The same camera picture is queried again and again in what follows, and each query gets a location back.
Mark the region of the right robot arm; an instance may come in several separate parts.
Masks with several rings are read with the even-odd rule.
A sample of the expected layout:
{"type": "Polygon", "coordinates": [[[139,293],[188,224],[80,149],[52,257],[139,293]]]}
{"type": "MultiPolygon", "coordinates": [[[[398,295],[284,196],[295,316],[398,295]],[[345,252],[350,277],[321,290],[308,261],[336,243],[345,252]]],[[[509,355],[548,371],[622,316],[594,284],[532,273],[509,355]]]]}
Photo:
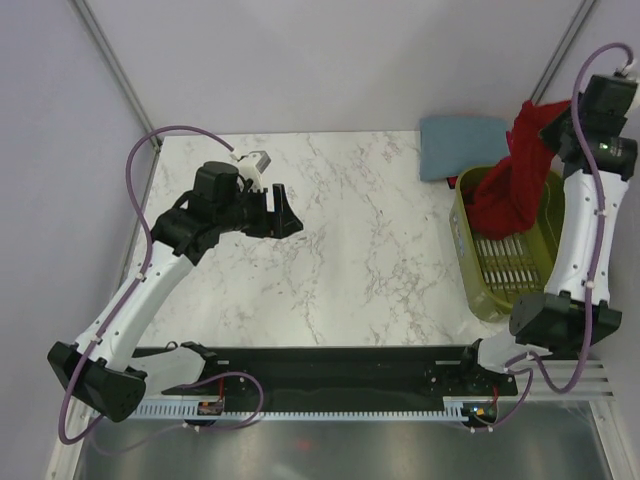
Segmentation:
{"type": "Polygon", "coordinates": [[[631,74],[594,75],[577,101],[545,126],[543,144],[564,164],[564,219],[550,277],[539,293],[519,297],[506,330],[474,345],[458,368],[467,392],[483,392],[523,359],[575,353],[614,333],[622,315],[610,307],[609,258],[617,214],[629,188],[638,144],[621,131],[639,102],[631,74]]]}

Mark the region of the red t-shirt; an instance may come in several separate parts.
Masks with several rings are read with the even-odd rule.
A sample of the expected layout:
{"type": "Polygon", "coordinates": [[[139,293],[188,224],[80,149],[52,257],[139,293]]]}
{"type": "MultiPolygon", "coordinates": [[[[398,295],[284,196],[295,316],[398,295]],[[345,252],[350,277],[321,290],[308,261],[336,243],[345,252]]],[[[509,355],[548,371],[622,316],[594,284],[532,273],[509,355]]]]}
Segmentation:
{"type": "Polygon", "coordinates": [[[570,107],[568,100],[522,108],[506,132],[508,154],[463,193],[471,229],[501,240],[534,225],[554,153],[539,132],[570,107]]]}

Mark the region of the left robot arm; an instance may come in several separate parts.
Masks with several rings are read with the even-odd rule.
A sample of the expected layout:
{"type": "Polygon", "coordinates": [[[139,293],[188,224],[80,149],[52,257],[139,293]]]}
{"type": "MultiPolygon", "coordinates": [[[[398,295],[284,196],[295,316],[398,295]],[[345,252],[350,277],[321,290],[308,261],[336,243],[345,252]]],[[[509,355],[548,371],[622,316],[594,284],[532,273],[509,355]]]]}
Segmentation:
{"type": "Polygon", "coordinates": [[[220,371],[207,361],[212,352],[199,344],[187,342],[144,358],[133,354],[167,297],[223,234],[283,239],[302,230],[284,186],[261,185],[270,162],[264,151],[206,162],[192,189],[157,218],[140,272],[126,280],[75,341],[57,342],[49,351],[54,373],[74,398],[121,422],[147,396],[181,385],[198,393],[216,388],[220,371]]]}

